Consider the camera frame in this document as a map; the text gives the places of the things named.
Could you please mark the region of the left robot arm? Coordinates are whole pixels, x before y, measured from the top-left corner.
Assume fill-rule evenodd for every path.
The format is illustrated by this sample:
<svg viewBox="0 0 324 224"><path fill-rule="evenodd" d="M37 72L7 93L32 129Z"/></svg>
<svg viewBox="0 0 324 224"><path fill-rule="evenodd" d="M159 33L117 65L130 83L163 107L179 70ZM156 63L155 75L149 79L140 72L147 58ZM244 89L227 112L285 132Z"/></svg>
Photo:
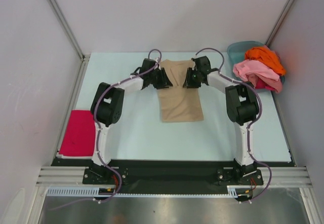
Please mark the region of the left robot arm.
<svg viewBox="0 0 324 224"><path fill-rule="evenodd" d="M101 82L91 105L91 114L94 118L96 136L92 161L99 165L94 177L100 183L111 180L112 171L105 167L111 161L111 156L104 156L112 141L111 132L122 115L124 98L152 85L155 89L168 89L173 86L166 71L160 66L160 58L145 58L142 66L138 67L126 79L112 85Z"/></svg>

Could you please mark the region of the beige t shirt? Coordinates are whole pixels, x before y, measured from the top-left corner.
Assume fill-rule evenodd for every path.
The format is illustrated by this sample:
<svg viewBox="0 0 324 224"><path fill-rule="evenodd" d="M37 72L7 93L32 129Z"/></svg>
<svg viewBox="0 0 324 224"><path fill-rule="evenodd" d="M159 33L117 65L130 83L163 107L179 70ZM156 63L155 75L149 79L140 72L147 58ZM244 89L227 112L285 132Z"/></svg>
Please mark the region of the beige t shirt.
<svg viewBox="0 0 324 224"><path fill-rule="evenodd" d="M194 67L191 60L160 63L172 86L157 91L161 120L164 123L198 122L204 120L198 89L184 88L186 73Z"/></svg>

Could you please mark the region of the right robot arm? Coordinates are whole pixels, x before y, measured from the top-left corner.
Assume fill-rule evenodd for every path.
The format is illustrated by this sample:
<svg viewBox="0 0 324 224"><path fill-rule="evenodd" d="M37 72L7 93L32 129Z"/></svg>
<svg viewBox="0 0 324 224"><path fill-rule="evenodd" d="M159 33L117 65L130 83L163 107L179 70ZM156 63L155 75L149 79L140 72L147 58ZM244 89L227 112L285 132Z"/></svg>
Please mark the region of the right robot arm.
<svg viewBox="0 0 324 224"><path fill-rule="evenodd" d="M245 184L252 178L249 168L256 165L252 157L252 124L260 113L258 97L250 85L225 76L219 68L211 68L207 56L192 61L194 66L187 69L183 87L196 89L205 84L224 93L227 116L235 128L234 161L240 166L234 170L233 177L237 183Z"/></svg>

